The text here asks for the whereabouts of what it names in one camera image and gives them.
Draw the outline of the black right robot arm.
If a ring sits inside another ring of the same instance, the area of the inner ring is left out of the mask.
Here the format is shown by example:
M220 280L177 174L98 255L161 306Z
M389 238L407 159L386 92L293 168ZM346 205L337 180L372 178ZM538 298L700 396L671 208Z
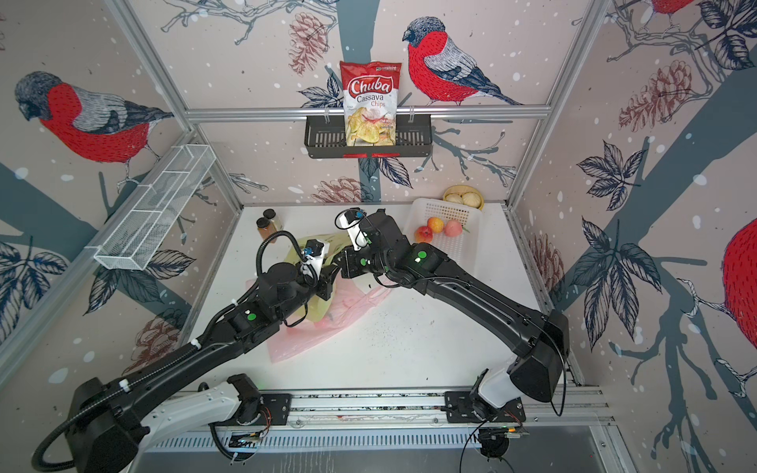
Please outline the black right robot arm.
M473 397L500 409L522 395L552 403L558 387L566 387L570 331L560 311L542 313L502 295L463 270L433 244L412 244L392 216L353 207L334 219L347 232L351 246L338 263L345 279L373 275L388 289L414 290L454 307L501 340L514 354L508 368L483 374Z

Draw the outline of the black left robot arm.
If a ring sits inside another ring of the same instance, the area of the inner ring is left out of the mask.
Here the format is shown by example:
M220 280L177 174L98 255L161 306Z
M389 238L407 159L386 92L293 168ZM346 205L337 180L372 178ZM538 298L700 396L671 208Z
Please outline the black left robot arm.
M311 298L330 297L342 255L317 269L322 242L309 240L296 250L298 264L279 262L258 270L254 285L219 311L199 337L128 376L81 384L68 418L35 450L33 469L119 472L130 465L151 432L144 420L155 408L203 374L267 341Z

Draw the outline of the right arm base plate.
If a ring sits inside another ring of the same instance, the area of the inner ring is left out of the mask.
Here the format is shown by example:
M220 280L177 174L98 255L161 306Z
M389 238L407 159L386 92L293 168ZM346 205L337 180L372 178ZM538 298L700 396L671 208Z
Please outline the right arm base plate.
M484 401L478 394L469 391L446 391L441 410L446 414L450 424L515 423L526 421L526 413L520 398L508 402L501 408L495 408Z

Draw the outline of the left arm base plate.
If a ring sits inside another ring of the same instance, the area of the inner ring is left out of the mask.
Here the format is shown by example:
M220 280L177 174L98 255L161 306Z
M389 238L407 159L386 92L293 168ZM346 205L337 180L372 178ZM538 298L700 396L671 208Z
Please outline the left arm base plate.
M282 427L288 423L293 395L283 392L263 392L256 403L244 402L228 420L217 427Z

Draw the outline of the green avocado print plastic bag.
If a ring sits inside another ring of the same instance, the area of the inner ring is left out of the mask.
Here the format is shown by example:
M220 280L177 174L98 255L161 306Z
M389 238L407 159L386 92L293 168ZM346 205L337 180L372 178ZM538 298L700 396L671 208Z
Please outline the green avocado print plastic bag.
M352 242L346 233L322 234L299 238L297 248L292 248L285 261L294 264L304 277L307 289L315 289L307 305L295 312L297 318L319 323L328 317L335 305L337 278L345 274L346 248Z

